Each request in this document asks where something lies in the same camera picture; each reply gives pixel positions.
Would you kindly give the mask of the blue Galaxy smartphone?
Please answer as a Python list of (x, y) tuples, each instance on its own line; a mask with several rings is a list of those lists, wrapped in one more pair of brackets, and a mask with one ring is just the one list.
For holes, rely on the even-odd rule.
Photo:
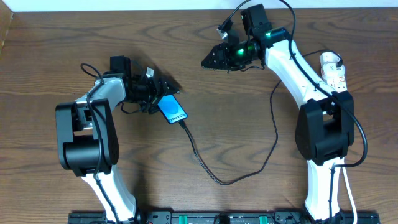
[(178, 123), (188, 117), (174, 95), (163, 96), (157, 106), (169, 124)]

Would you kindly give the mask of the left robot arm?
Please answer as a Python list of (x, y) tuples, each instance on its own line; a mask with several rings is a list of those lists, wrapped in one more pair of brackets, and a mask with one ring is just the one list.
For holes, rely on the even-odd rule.
[(136, 103), (140, 112), (154, 114), (159, 102), (179, 88), (150, 67), (139, 67), (133, 74), (132, 63), (123, 55), (112, 56), (108, 71), (92, 74), (95, 82), (85, 95), (55, 108), (60, 164), (81, 177), (104, 207), (103, 212), (70, 213), (69, 223), (148, 223), (117, 165), (119, 142), (112, 112)]

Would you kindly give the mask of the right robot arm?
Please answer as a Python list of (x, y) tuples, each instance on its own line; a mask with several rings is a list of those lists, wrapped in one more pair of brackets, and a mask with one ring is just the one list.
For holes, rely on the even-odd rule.
[(337, 83), (340, 74), (327, 77), (313, 70), (299, 52), (294, 32), (272, 27), (262, 4), (241, 11), (241, 19), (247, 39), (239, 39), (228, 17), (217, 27), (223, 43), (201, 65), (243, 72), (260, 60), (262, 68), (279, 77), (299, 108), (295, 143), (308, 165), (305, 209), (313, 222), (335, 223), (340, 217), (339, 174), (354, 142), (353, 97)]

